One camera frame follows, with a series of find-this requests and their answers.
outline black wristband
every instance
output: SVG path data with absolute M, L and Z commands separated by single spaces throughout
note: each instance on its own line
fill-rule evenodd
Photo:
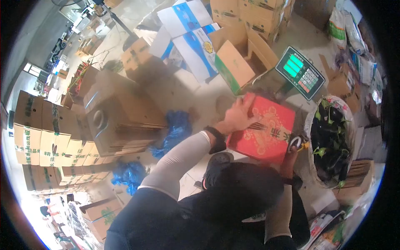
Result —
M 210 126 L 205 127 L 204 130 L 210 132 L 213 136 L 215 136 L 216 139 L 215 145 L 211 148 L 209 154 L 221 152 L 226 149 L 225 136 L 221 134 L 221 132 Z

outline plastic wrap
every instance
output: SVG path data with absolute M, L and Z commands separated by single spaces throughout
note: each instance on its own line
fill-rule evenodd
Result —
M 82 213 L 79 209 L 80 206 L 81 205 L 77 205 L 73 201 L 68 203 L 68 209 L 66 209 L 68 225 L 74 230 L 75 235 L 82 240 L 82 249 L 103 249 L 103 244 L 92 234 L 92 231 L 82 217 Z
M 144 166 L 140 162 L 119 162 L 112 174 L 114 178 L 112 178 L 111 183 L 113 185 L 127 185 L 126 192 L 131 196 L 138 190 L 147 175 Z
M 169 126 L 167 136 L 162 142 L 162 146 L 157 148 L 150 146 L 150 152 L 156 159 L 161 159 L 173 147 L 178 145 L 192 134 L 192 125 L 189 122 L 189 114 L 185 111 L 168 111 L 166 119 Z

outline white bag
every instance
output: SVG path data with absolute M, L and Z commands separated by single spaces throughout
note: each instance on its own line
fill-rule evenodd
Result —
M 328 30 L 332 41 L 342 50 L 346 48 L 346 32 L 344 23 L 343 13 L 334 7 L 332 15 L 330 15 L 329 18 Z
M 349 38 L 350 45 L 352 46 L 354 52 L 358 55 L 364 54 L 368 49 L 365 46 L 364 40 L 362 39 L 360 30 L 356 25 L 356 21 L 351 13 L 347 11 L 344 12 L 344 25 L 346 29 L 347 37 Z

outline red box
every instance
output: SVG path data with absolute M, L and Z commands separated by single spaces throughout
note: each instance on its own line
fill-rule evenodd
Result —
M 280 165 L 292 133 L 294 111 L 257 96 L 250 106 L 249 117 L 254 114 L 262 116 L 260 123 L 266 129 L 236 131 L 228 137 L 227 147 L 257 160 Z

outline green-printed cardboard box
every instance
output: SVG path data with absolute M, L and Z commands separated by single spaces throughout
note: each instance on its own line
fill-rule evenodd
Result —
M 215 66 L 235 95 L 244 94 L 244 87 L 269 71 L 278 57 L 266 41 L 244 24 L 225 27 L 209 34 L 215 49 Z M 266 82 L 265 87 L 276 92 L 281 82 Z

